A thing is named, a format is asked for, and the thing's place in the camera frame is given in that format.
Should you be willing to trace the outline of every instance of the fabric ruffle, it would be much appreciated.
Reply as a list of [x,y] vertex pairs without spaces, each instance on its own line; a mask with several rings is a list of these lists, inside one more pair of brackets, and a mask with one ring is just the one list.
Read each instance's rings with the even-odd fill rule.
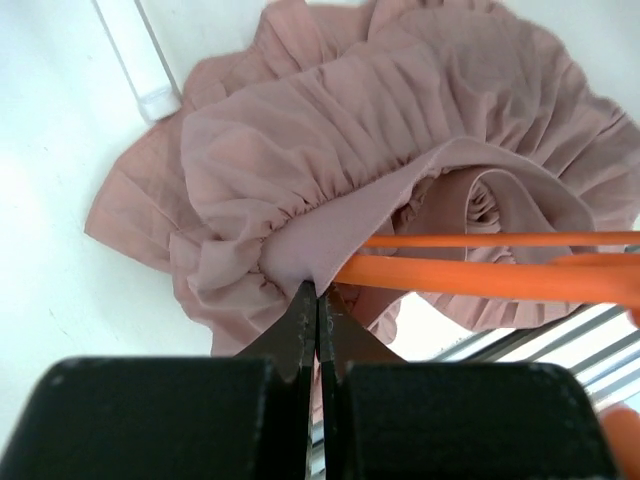
[[[372,2],[332,24],[338,10],[268,7],[252,47],[199,66],[183,110],[118,160],[88,219],[90,235],[172,273],[215,354],[257,338],[301,281],[321,293],[376,232],[623,230],[640,210],[640,132],[547,31],[482,1]],[[354,316],[389,340],[377,319],[392,323],[404,293],[348,291]],[[422,296],[475,330],[575,307]]]

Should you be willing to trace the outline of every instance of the gathered fabric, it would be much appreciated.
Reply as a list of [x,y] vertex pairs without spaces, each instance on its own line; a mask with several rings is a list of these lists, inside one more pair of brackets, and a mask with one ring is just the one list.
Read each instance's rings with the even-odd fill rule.
[[[173,277],[233,355],[304,280],[356,252],[547,263],[595,247],[363,249],[374,234],[631,228],[640,130],[548,31],[484,0],[264,11],[242,53],[201,62],[182,109],[123,154],[86,232]],[[616,247],[597,247],[616,251]],[[407,292],[341,286],[395,337]],[[465,328],[532,328],[577,305],[419,292]]]

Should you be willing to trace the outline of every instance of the pink garment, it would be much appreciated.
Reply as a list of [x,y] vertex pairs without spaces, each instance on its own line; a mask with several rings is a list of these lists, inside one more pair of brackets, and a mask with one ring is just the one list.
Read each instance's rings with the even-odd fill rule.
[[[201,62],[182,110],[116,162],[86,231],[170,272],[232,355],[318,293],[374,233],[624,230],[640,211],[640,131],[594,96],[557,38],[482,0],[282,0],[252,46]],[[403,250],[539,263],[576,248]],[[405,292],[345,287],[395,335]],[[575,305],[421,293],[474,330]]]

